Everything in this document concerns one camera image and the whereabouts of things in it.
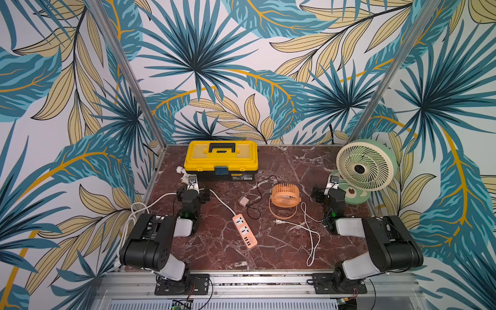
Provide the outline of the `pink power strip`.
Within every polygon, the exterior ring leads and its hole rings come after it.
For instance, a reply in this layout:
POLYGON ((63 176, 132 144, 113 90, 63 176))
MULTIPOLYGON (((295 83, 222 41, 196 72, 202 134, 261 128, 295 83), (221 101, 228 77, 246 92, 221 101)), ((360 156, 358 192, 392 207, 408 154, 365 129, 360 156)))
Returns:
POLYGON ((235 227, 237 228, 238 232, 240 233, 240 236, 244 241, 245 245, 247 246, 247 248, 252 249, 255 246, 257 246, 258 241, 255 238, 253 231, 249 227, 248 223, 246 222, 244 216, 242 214, 236 214, 232 218, 233 218, 232 221, 235 227))

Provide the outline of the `pink USB charger adapter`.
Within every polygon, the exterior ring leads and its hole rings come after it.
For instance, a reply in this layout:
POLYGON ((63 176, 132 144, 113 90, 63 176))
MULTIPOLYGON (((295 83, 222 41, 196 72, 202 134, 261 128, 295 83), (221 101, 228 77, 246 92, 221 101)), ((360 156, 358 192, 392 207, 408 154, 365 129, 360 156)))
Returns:
POLYGON ((243 196, 241 197, 241 199, 239 200, 239 204, 242 206, 242 207, 248 207, 249 204, 250 204, 250 200, 246 197, 246 196, 243 196))

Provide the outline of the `small orange desk fan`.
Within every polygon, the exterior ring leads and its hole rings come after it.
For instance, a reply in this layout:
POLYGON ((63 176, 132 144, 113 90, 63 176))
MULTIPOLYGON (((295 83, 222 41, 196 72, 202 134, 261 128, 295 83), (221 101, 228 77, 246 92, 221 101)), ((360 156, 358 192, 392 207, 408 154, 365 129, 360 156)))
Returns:
POLYGON ((298 206, 302 202, 300 197, 299 188, 290 183, 278 183, 271 190, 271 196, 269 199, 269 211, 278 220, 289 220, 292 219, 298 211, 298 206), (279 216, 277 215, 273 207, 280 209, 293 209, 293 214, 290 216, 279 216))

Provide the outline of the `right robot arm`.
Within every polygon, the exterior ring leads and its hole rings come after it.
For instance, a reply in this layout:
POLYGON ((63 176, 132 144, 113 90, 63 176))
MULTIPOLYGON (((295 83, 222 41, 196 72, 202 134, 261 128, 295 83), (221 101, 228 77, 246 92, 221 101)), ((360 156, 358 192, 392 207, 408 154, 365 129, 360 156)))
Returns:
POLYGON ((332 235, 363 238, 368 250, 355 258, 339 262, 334 271, 336 283, 364 280, 391 271, 401 273, 421 267, 420 247, 398 216, 345 217, 346 192, 334 185, 315 186, 311 199, 323 207, 322 223, 332 235))

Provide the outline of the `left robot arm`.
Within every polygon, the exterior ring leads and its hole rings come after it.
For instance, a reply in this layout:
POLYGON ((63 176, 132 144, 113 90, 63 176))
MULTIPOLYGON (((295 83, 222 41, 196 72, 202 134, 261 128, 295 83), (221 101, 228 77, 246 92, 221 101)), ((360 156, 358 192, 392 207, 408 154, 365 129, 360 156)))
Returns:
POLYGON ((117 251, 118 262, 121 266, 151 271, 164 280, 188 283, 191 281, 189 268, 172 254, 173 241, 195 234, 201 206, 210 200, 210 192, 185 187, 172 195, 182 203, 178 215, 153 215, 148 212, 151 206, 143 203, 131 206, 117 251))

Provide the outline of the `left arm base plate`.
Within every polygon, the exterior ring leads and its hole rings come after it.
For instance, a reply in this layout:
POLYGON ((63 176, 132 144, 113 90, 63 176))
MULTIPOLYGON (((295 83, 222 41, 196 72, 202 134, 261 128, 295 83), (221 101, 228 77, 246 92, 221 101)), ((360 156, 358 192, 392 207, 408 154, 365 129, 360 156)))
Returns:
POLYGON ((185 275, 181 280, 168 280, 156 276, 156 296, 206 296, 212 291, 209 274, 185 275))

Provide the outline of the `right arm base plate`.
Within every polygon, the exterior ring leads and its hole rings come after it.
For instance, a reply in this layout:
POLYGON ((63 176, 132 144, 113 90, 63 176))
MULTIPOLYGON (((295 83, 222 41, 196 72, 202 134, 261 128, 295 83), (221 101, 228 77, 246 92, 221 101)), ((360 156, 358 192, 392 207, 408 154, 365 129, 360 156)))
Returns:
POLYGON ((349 280, 334 273, 314 273, 307 281, 317 295, 361 295, 368 292, 364 280, 349 280))

